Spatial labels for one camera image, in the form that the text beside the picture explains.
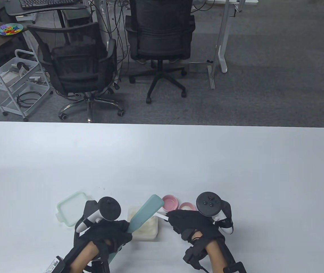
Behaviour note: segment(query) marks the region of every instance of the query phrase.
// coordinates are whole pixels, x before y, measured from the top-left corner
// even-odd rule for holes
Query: shoe
[[[140,63],[141,65],[145,65],[147,63],[147,60],[145,59],[138,59],[136,60],[138,63]]]

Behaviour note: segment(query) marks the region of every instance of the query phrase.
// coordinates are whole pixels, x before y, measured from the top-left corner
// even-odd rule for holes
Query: colorful toy pieces
[[[21,24],[5,24],[0,26],[0,35],[14,35],[21,32],[23,26]]]

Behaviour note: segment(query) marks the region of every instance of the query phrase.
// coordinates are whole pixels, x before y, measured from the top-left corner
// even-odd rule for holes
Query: barcode label
[[[53,262],[50,264],[50,266],[46,269],[46,271],[44,273],[52,273],[59,262],[60,261],[57,258],[54,259]]]

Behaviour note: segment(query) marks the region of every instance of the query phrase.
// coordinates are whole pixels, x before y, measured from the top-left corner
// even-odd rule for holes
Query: black chair base
[[[142,72],[140,74],[130,75],[129,82],[135,83],[136,77],[154,76],[153,82],[152,82],[151,86],[149,87],[147,99],[145,100],[145,102],[147,104],[152,103],[152,99],[150,98],[150,95],[152,94],[153,89],[156,86],[158,80],[161,78],[165,78],[167,81],[171,82],[172,84],[174,84],[175,86],[180,88],[182,90],[181,97],[185,98],[185,97],[187,97],[186,87],[184,87],[182,84],[180,84],[178,81],[176,81],[174,78],[172,78],[170,75],[167,74],[167,73],[174,72],[174,71],[181,71],[182,76],[187,75],[187,72],[184,67],[163,70],[163,60],[158,60],[157,70],[148,70],[148,71]]]

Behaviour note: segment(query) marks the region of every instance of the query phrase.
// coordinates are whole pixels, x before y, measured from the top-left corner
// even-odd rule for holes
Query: chrome chair base
[[[111,99],[97,98],[91,92],[87,92],[87,93],[85,93],[83,99],[80,99],[78,101],[75,101],[71,104],[68,104],[68,105],[62,107],[60,109],[60,111],[58,112],[58,117],[64,121],[65,119],[67,119],[67,114],[64,113],[66,110],[68,110],[72,107],[78,106],[84,102],[87,103],[87,122],[88,123],[93,123],[93,104],[95,102],[102,103],[102,104],[112,104],[118,108],[118,116],[122,117],[124,115],[124,109],[119,102],[117,102],[115,100],[111,100]]]

